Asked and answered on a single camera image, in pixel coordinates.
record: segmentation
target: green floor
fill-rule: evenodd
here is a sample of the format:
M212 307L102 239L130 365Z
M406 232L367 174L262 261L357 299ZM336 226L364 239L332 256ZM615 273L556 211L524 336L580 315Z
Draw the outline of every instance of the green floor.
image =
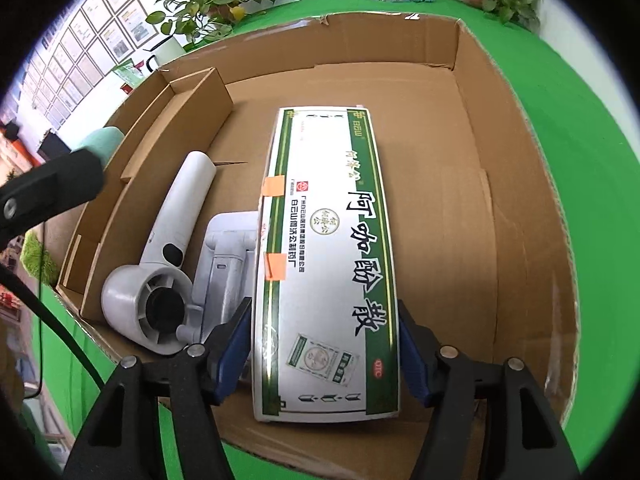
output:
M302 0L248 18L236 33L357 10L461 18L496 60L533 124L560 193L577 267L582 333L578 389L566 434L584 467L615 423L640 368L640 164L600 100L546 43L519 27L503 27L455 0L424 4ZM45 300L106 378L113 364L51 292ZM48 334L45 345L47 386L69 427L77 432L97 390L54 336ZM167 437L171 427L165 412L162 420ZM304 478L232 448L226 450L239 479ZM179 478L175 447L168 446L167 451L171 478Z

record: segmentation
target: white hair dryer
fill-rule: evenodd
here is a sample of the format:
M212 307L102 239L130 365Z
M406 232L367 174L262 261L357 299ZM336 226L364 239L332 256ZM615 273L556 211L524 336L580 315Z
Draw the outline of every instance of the white hair dryer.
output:
M215 174L207 155L189 153L162 203L140 264L118 267L102 287L109 325L158 354L184 347L176 329L186 321L192 285L180 267Z

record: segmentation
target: blue gripper pad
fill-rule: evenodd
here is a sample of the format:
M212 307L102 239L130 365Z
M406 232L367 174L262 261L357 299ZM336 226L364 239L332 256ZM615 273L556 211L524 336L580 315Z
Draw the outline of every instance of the blue gripper pad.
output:
M229 344L218 362L218 376L214 392L218 404L236 390L242 368L251 351L251 309L242 316L240 323L229 338Z
M430 396L427 367L402 319L400 320L400 368L412 396L426 406Z

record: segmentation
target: green and white box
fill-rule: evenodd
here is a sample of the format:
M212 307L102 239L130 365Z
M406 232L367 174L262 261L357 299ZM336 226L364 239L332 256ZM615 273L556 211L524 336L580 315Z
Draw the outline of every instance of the green and white box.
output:
M398 304L369 111L282 108L266 172L279 175L284 194L260 204L255 418L395 416Z

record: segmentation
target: orange tape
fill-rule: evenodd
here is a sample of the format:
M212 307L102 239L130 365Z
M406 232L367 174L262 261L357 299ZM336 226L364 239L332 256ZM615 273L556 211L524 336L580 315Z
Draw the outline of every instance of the orange tape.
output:
M283 282L287 273L286 253L265 253L264 279L268 282Z
M283 196L284 175L268 176L262 183L262 196Z

